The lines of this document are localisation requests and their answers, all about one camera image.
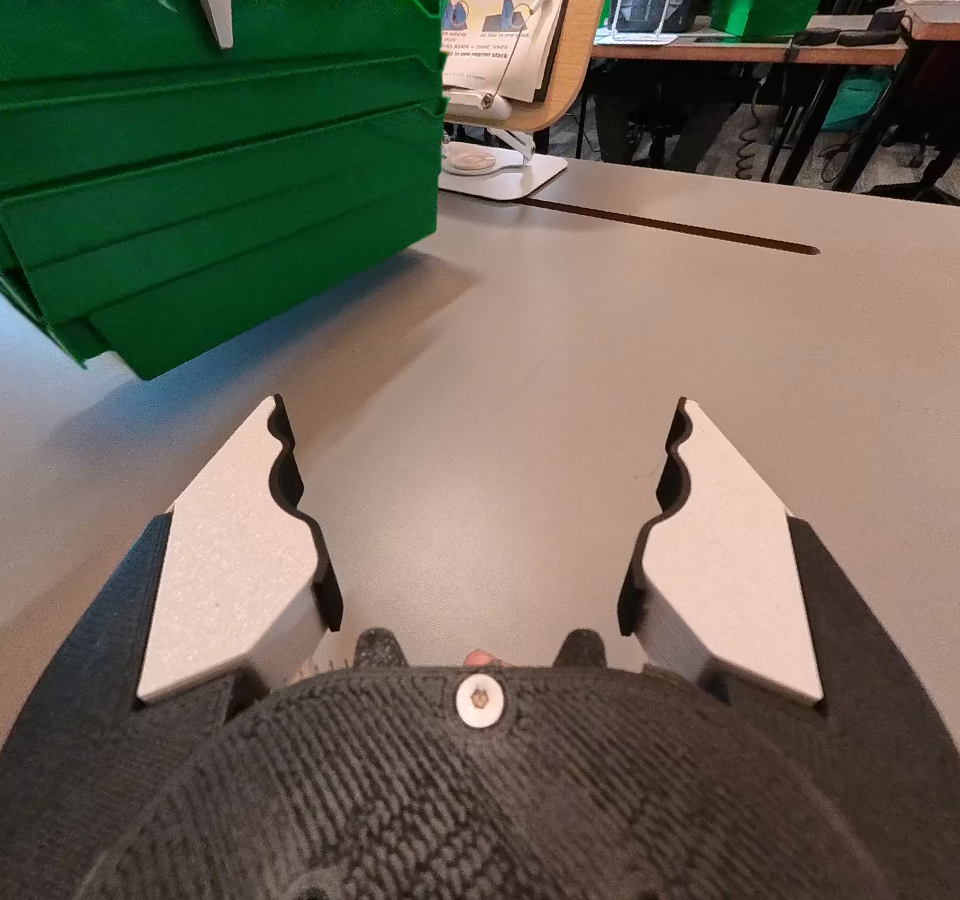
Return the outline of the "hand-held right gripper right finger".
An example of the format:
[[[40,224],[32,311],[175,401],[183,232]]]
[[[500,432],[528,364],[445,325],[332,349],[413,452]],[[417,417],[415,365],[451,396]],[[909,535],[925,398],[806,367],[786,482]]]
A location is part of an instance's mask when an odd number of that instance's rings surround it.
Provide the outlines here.
[[[680,398],[636,536],[617,625],[698,686],[732,674],[815,707],[824,687],[790,511],[702,407]]]

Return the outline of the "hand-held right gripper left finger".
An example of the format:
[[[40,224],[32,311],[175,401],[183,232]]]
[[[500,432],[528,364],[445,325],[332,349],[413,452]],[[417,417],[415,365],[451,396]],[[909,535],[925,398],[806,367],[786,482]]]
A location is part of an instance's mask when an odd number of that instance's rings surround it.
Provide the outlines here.
[[[344,600],[280,395],[266,397],[176,497],[138,681],[154,705],[227,673],[276,690],[340,631]]]

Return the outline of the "instruction sheet on stand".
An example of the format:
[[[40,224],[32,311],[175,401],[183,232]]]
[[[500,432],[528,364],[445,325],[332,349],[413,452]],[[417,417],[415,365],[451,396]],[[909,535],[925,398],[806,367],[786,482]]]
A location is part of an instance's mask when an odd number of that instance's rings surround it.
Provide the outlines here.
[[[569,109],[586,77],[603,1],[563,0],[543,89],[533,102],[513,101],[519,104],[514,125],[536,134]]]

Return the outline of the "teal bag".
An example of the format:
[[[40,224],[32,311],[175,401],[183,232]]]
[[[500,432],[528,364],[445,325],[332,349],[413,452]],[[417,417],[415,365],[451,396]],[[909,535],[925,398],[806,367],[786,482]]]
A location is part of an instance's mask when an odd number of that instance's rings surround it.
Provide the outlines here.
[[[821,130],[851,134],[866,123],[893,79],[889,67],[857,67],[842,81]]]

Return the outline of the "wooden-top table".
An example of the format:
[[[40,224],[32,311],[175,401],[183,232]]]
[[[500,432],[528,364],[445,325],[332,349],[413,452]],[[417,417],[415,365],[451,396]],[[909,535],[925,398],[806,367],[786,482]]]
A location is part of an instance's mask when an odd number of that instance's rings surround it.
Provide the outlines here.
[[[912,42],[959,43],[959,0],[897,0],[896,6]]]
[[[835,27],[838,22],[843,23],[839,28],[864,29],[869,18],[814,17],[810,28]],[[783,38],[773,42],[741,42],[718,33],[709,37],[707,30],[703,29],[697,36],[681,34],[666,43],[595,43],[581,89],[581,113],[586,110],[587,97],[601,89],[597,70],[602,62],[645,64],[650,67],[649,78],[656,85],[668,75],[670,65],[694,65],[714,73],[720,66],[751,73],[769,66],[779,84],[778,107],[786,110],[785,132],[776,136],[762,182],[770,180],[789,131],[797,128],[796,143],[777,178],[778,184],[792,186],[811,155],[845,76],[857,67],[889,67],[895,79],[906,62],[908,43],[900,31],[898,41],[890,45],[799,48],[792,47],[790,42]]]

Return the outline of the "black small device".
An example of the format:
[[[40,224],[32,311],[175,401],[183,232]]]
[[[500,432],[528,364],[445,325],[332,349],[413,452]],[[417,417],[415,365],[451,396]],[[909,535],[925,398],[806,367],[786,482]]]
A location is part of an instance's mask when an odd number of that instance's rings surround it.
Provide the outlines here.
[[[838,45],[842,48],[859,46],[880,46],[894,44],[899,40],[899,31],[868,25],[864,29],[816,27],[795,34],[790,42],[792,47],[813,48]]]

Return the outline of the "clear box white frame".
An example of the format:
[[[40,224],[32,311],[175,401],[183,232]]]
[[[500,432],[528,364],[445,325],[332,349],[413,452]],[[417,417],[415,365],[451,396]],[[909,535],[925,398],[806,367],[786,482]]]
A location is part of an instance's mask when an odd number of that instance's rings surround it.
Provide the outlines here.
[[[654,44],[661,41],[669,1],[618,0],[613,13],[613,40],[628,44]]]

